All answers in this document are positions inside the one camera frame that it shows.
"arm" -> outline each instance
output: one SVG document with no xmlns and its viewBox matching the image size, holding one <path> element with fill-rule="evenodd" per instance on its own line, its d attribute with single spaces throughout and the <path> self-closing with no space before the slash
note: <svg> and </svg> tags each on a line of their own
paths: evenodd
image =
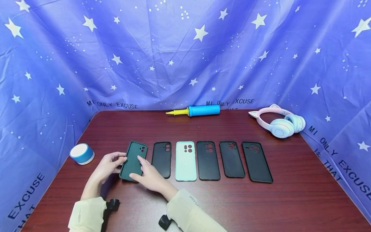
<svg viewBox="0 0 371 232">
<path fill-rule="evenodd" d="M 165 180 L 147 160 L 138 156 L 143 176 L 131 173 L 130 177 L 149 190 L 161 193 L 166 200 L 167 216 L 184 232 L 227 232 L 214 219 L 199 208 L 195 198 L 185 190 L 178 190 Z"/>
<path fill-rule="evenodd" d="M 125 155 L 115 152 L 102 158 L 86 183 L 80 201 L 73 207 L 68 223 L 70 232 L 101 232 L 106 209 L 106 202 L 100 197 L 101 187 L 110 174 L 120 173 L 117 167 L 126 161 Z"/>
</svg>

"hand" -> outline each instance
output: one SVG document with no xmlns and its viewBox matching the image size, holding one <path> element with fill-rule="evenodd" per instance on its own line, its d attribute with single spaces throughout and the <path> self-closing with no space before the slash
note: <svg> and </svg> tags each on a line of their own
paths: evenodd
<svg viewBox="0 0 371 232">
<path fill-rule="evenodd" d="M 160 173 L 146 159 L 138 156 L 143 176 L 136 173 L 130 173 L 130 177 L 144 185 L 147 189 L 161 193 L 168 201 L 170 201 L 178 192 L 170 182 L 165 180 Z"/>
<path fill-rule="evenodd" d="M 90 179 L 104 184 L 112 173 L 120 173 L 121 168 L 117 167 L 122 165 L 127 159 L 124 152 L 117 151 L 105 155 L 90 176 Z"/>
</svg>

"mint green phone case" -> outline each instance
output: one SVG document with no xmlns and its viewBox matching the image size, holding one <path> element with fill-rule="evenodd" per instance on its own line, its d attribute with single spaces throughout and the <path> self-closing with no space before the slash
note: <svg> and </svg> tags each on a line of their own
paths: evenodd
<svg viewBox="0 0 371 232">
<path fill-rule="evenodd" d="M 119 177 L 123 180 L 128 180 L 134 182 L 133 179 L 129 177 L 130 173 L 136 173 L 142 175 L 141 164 L 137 156 L 141 156 L 145 159 L 147 154 L 147 145 L 131 141 L 128 151 L 126 152 L 127 161 L 122 165 Z"/>
<path fill-rule="evenodd" d="M 193 142 L 177 142 L 175 155 L 176 181 L 196 181 L 196 153 Z"/>
</svg>

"light blue phone case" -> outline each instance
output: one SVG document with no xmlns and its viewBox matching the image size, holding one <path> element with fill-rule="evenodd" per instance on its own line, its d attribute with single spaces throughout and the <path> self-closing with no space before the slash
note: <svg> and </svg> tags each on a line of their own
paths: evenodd
<svg viewBox="0 0 371 232">
<path fill-rule="evenodd" d="M 177 142 L 175 155 L 176 181 L 196 181 L 196 153 L 193 142 Z"/>
</svg>

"dark green phone case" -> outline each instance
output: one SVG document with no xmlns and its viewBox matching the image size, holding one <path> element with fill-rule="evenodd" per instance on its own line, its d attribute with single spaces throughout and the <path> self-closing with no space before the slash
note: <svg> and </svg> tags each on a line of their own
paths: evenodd
<svg viewBox="0 0 371 232">
<path fill-rule="evenodd" d="M 127 161 L 122 165 L 119 177 L 123 180 L 132 181 L 133 179 L 129 177 L 130 173 L 136 173 L 142 175 L 141 164 L 137 156 L 141 156 L 145 159 L 147 154 L 147 145 L 131 141 L 128 151 L 126 152 Z"/>
</svg>

